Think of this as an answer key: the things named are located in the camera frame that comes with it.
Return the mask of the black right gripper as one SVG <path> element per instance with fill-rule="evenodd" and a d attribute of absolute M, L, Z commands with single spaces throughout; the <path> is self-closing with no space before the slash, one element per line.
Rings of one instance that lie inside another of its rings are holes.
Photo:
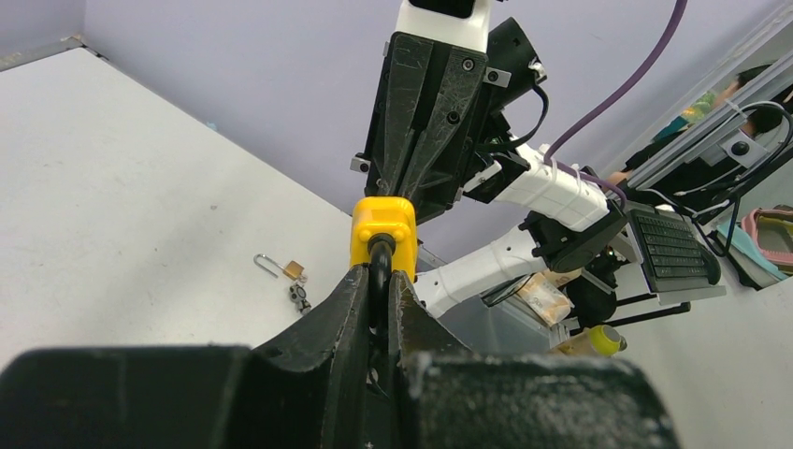
<path fill-rule="evenodd" d="M 383 62 L 360 166 L 365 196 L 403 196 L 425 223 L 450 210 L 464 184 L 507 140 L 514 51 L 485 53 L 396 32 Z"/>

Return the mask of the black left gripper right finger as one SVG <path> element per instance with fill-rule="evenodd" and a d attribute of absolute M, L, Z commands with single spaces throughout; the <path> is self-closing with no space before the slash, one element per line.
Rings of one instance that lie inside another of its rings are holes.
<path fill-rule="evenodd" d="M 395 272 L 388 293 L 395 448 L 677 448 L 634 365 L 565 355 L 480 355 Z"/>

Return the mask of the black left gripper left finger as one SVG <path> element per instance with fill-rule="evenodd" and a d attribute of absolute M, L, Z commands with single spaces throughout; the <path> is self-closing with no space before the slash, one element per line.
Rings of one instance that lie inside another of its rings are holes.
<path fill-rule="evenodd" d="M 46 348 L 1 375 L 5 448 L 360 448 L 368 270 L 256 347 Z"/>

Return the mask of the yellow padlock with keys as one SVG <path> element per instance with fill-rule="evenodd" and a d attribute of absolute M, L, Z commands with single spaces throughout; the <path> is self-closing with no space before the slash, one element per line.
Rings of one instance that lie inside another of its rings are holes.
<path fill-rule="evenodd" d="M 392 278 L 416 281 L 418 235 L 412 203 L 401 196 L 367 196 L 353 208 L 350 267 L 361 276 L 360 296 L 365 335 L 375 348 L 388 340 Z"/>

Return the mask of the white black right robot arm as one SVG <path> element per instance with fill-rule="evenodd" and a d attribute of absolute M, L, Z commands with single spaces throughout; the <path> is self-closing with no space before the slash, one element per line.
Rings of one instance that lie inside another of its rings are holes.
<path fill-rule="evenodd" d="M 367 176 L 353 209 L 351 262 L 370 274 L 379 303 L 395 271 L 435 315 L 506 282 L 588 264 L 626 219 L 588 174 L 512 136 L 503 110 L 541 93 L 546 71 L 514 19 L 491 27 L 485 2 L 460 11 L 404 2 L 383 56 L 365 149 Z M 420 273 L 417 227 L 460 196 L 525 207 L 503 237 Z"/>

